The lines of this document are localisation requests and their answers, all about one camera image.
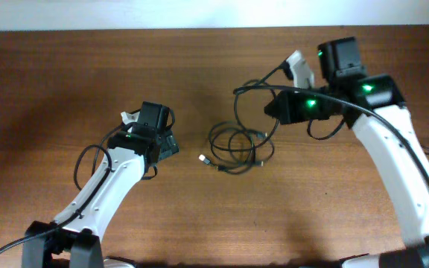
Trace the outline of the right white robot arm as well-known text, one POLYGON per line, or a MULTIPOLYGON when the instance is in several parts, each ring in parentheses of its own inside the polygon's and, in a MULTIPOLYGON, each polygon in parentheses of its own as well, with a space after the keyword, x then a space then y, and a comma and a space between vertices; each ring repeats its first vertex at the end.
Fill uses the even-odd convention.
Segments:
POLYGON ((381 176, 405 245, 393 252, 350 257, 340 266, 429 267, 429 161, 400 90, 387 74, 367 74, 354 37, 324 42, 317 49, 327 86, 313 87, 311 70, 295 52, 286 60, 294 85, 281 87, 264 112, 281 124, 342 116, 381 176))

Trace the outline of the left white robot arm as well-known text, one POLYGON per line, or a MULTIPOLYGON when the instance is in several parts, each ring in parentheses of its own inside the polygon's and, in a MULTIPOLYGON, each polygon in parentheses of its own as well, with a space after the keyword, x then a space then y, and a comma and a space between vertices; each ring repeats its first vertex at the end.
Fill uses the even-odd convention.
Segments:
POLYGON ((104 257, 101 242, 130 189, 148 180, 149 169, 178 153, 171 130, 174 112, 144 102, 124 112, 115 135, 100 147, 104 157, 79 194, 51 223, 33 222, 22 251, 23 267, 134 267, 129 259, 104 257))

